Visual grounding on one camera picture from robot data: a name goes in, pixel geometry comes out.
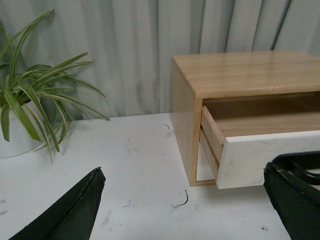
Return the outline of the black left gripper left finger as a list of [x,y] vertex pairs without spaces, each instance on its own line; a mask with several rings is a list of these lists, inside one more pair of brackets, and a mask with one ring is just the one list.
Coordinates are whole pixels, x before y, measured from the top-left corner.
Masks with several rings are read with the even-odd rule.
[[99,210],[106,178],[90,171],[12,240],[88,240]]

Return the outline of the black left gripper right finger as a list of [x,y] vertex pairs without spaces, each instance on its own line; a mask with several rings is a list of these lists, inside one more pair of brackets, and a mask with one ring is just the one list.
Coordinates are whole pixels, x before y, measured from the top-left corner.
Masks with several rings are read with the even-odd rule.
[[292,240],[320,238],[320,191],[272,162],[263,186]]

